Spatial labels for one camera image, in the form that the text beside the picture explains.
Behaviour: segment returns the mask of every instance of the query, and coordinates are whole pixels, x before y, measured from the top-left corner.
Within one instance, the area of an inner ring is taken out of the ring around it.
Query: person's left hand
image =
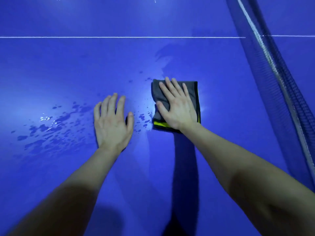
[[[99,102],[94,108],[94,127],[98,146],[116,156],[127,147],[134,130],[132,112],[128,113],[127,125],[125,124],[125,100],[125,96],[119,99],[116,114],[117,93],[114,93],[113,96],[107,96],[103,102]]]

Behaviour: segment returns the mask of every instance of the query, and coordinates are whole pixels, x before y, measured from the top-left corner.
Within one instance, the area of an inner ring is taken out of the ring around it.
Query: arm
[[[313,235],[315,195],[284,171],[208,131],[194,113],[187,88],[175,79],[160,85],[170,101],[168,112],[157,103],[169,125],[180,130],[202,153],[225,191],[262,235]]]
[[[134,125],[132,113],[124,120],[125,97],[117,94],[94,108],[99,148],[78,170],[44,199],[9,235],[83,235],[100,188],[118,155],[128,145]]]

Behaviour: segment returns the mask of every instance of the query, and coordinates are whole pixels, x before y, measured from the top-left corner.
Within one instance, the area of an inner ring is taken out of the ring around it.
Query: black mesh net
[[[290,174],[314,191],[314,116],[270,34],[257,1],[226,3],[238,35],[246,37],[240,41]]]

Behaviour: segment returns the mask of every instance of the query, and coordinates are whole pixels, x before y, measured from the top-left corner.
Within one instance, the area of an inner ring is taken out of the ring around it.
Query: hand
[[[125,124],[125,100],[125,96],[119,99],[116,114],[117,93],[114,93],[113,96],[107,96],[103,102],[99,102],[94,108],[94,127],[98,146],[113,152],[116,156],[127,147],[134,130],[132,112],[128,113],[127,126]]]
[[[173,83],[168,77],[165,78],[165,82],[167,87],[162,82],[159,85],[170,103],[170,110],[167,111],[160,101],[157,101],[157,107],[168,125],[176,130],[181,130],[182,127],[197,122],[197,113],[190,99],[187,86],[183,84],[184,90],[182,90],[174,78],[172,79]]]

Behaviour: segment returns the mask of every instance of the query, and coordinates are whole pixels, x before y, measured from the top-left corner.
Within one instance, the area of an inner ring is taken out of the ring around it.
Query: cleaning cloth
[[[153,79],[153,82],[151,84],[151,92],[152,92],[153,100],[155,102],[157,102],[157,101],[162,102],[164,107],[169,111],[169,109],[170,109],[169,101],[167,100],[166,96],[162,92],[162,90],[159,86],[159,82],[163,82],[166,86],[166,83],[164,80]],[[197,121],[199,123],[201,123],[200,105],[199,105],[199,97],[198,97],[198,82],[197,81],[178,81],[178,84],[181,88],[183,88],[183,83],[185,83],[187,86],[191,101],[192,101],[194,108],[196,110]],[[153,123],[153,126],[155,128],[159,128],[159,129],[166,130],[166,131],[177,131],[177,130],[171,128],[171,126],[169,126],[165,122],[164,118],[161,116],[161,114],[157,108],[155,110],[155,114],[153,116],[152,123]]]

